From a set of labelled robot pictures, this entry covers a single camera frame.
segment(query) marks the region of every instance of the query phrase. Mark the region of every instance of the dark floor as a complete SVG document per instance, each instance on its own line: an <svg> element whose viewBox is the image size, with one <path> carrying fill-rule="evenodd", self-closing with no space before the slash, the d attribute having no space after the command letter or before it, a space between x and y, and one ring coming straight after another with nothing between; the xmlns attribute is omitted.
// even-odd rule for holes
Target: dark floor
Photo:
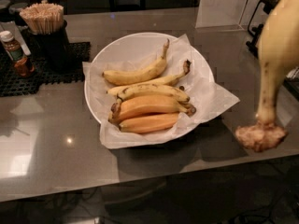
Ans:
<svg viewBox="0 0 299 224"><path fill-rule="evenodd" d="M0 203L0 223L296 224L296 185L289 157Z"/></svg>

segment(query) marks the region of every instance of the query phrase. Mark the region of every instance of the black cup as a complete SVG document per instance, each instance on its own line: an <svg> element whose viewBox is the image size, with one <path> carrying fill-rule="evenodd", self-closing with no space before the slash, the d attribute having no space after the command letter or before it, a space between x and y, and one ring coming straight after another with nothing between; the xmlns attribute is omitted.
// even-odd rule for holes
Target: black cup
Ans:
<svg viewBox="0 0 299 224"><path fill-rule="evenodd" d="M64 26L57 32L49 35L32 34L37 45L41 49L45 58L50 63L50 69L57 73L67 73L74 68L75 56L69 46L69 41Z"/></svg>

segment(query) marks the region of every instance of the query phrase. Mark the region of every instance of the black mat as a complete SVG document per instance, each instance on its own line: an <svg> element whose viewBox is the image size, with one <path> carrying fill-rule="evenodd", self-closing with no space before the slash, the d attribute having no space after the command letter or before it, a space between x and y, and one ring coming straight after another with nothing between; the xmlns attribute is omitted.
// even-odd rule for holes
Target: black mat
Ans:
<svg viewBox="0 0 299 224"><path fill-rule="evenodd" d="M30 57L35 66L35 73L28 77L19 77L9 57L0 49L0 97L34 94L41 84L70 83L84 81L82 62L89 61L91 44L89 42L70 43L70 48L78 59L78 64L71 71L59 74L50 69L49 62L42 56Z"/></svg>

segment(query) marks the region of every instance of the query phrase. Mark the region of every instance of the gray countertop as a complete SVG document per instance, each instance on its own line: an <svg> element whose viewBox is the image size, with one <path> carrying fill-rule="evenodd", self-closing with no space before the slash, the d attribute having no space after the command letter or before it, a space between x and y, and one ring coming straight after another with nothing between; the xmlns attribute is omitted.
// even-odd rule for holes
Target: gray countertop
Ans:
<svg viewBox="0 0 299 224"><path fill-rule="evenodd" d="M109 150L86 105L84 82L42 85L37 94L0 98L0 201L86 189L299 154L298 102L285 88L278 123L290 132L264 153L243 149L232 131L254 123L259 66L238 26L195 29L196 8L65 16L71 42L90 41L91 61L129 34L186 34L206 58L215 80L240 103L191 133L154 147Z"/></svg>

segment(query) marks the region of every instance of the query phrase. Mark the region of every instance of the napkin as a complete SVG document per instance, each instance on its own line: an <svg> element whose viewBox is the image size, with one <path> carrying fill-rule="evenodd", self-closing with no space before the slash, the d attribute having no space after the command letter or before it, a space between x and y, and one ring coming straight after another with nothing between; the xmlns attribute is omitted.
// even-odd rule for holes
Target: napkin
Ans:
<svg viewBox="0 0 299 224"><path fill-rule="evenodd" d="M191 103L196 107L196 113L188 117L180 113L178 122L168 130L137 134L122 133L117 126L107 121L108 114L115 97L107 94L107 89L113 87L102 77L106 69L132 70L143 67L154 61L162 52L158 44L154 50L149 50L142 57L132 56L132 60L103 61L83 63L85 75L85 97L93 116L100 122L99 138L107 148L137 147L156 145L181 137L196 128L200 123L216 118L225 110L239 102L239 99L222 86L214 82L213 74L204 57L194 49L186 35L171 39L167 52L167 68L163 76L178 74L182 71L185 60L192 62L191 72L182 78L177 86L184 86L191 97Z"/></svg>

